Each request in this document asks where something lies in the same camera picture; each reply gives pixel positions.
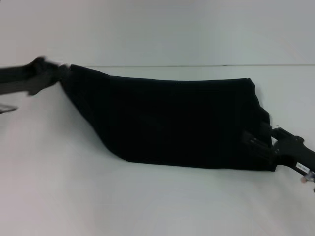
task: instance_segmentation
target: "black towel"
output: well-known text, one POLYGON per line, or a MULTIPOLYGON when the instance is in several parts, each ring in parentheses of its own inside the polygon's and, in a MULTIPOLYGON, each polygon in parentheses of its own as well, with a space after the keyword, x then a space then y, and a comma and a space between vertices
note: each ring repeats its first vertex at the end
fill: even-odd
POLYGON ((251 79, 166 81, 110 76, 71 66, 67 96, 107 148, 139 163, 274 171, 242 144, 269 124, 251 79))

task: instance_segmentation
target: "white wall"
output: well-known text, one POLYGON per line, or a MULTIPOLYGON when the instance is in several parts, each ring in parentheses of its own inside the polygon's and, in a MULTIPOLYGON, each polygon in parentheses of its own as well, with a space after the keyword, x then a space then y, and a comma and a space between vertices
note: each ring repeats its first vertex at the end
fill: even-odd
POLYGON ((0 65, 315 63, 311 0, 1 0, 0 65))

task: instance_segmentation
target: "white tabletop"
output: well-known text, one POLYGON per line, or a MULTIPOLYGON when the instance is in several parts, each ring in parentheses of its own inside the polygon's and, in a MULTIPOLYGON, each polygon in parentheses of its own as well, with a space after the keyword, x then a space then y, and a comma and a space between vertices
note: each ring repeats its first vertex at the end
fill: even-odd
POLYGON ((1 103, 20 109, 0 115, 0 235, 314 235, 314 186, 289 168, 125 162, 59 84, 34 97, 3 95, 1 103))

